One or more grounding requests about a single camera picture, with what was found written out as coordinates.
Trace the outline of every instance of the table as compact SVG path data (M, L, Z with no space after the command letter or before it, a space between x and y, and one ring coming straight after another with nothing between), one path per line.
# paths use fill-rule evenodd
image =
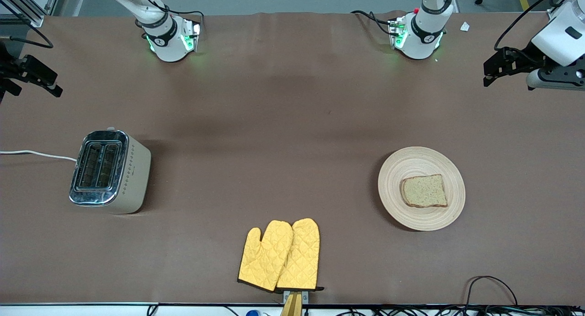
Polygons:
M63 96L7 95L0 148L75 157L114 126L152 151L152 172L140 213L111 216L69 202L73 162L2 156L0 301L281 301L236 282L246 233L311 217L326 288L313 303L461 303L490 274L521 304L582 304L585 98L529 92L523 75L482 86L515 16L453 15L423 61L355 15L211 16L178 63L132 18L46 19L55 48L25 53ZM546 22L527 16L503 45ZM463 213L436 232L401 227L378 196L384 160L417 145L466 183ZM472 302L510 297L478 282Z

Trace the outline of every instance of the toaster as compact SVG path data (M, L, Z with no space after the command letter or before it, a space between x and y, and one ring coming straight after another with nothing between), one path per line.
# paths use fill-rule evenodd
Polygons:
M150 172L150 150L124 131L93 131L83 140L69 199L112 214L138 211Z

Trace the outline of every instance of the metal frame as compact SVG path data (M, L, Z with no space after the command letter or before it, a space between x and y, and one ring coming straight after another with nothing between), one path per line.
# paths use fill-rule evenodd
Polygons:
M25 15L31 21L31 24L34 27L41 27L43 24L43 19L45 15L49 14L49 10L52 9L52 4L54 4L55 0L48 0L48 3L41 8L40 5L36 4L33 0L7 0L9 4L13 6L13 9L16 12L20 12L21 14ZM1 15L0 20L15 20L17 19L13 15Z
M288 296L292 293L292 291L284 291L282 293L282 304L287 303ZM309 291L301 291L301 297L303 298L303 305L309 304Z

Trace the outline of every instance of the yellow oven mitt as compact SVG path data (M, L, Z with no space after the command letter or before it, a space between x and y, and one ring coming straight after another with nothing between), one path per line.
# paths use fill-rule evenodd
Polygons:
M319 264L319 227L313 219L303 219L292 225L293 245L288 252L284 270L276 287L280 290L317 290Z
M259 228L252 228L246 238L238 282L274 291L293 242L288 222L273 220L261 239Z

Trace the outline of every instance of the wooden plate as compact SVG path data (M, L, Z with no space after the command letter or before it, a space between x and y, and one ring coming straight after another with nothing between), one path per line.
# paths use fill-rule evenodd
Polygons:
M433 174L443 176L447 208L408 206L400 193L401 180ZM407 147L391 154L380 170L378 192L389 214L401 224L419 231L436 231L450 225L465 204L465 185L455 164L426 147Z

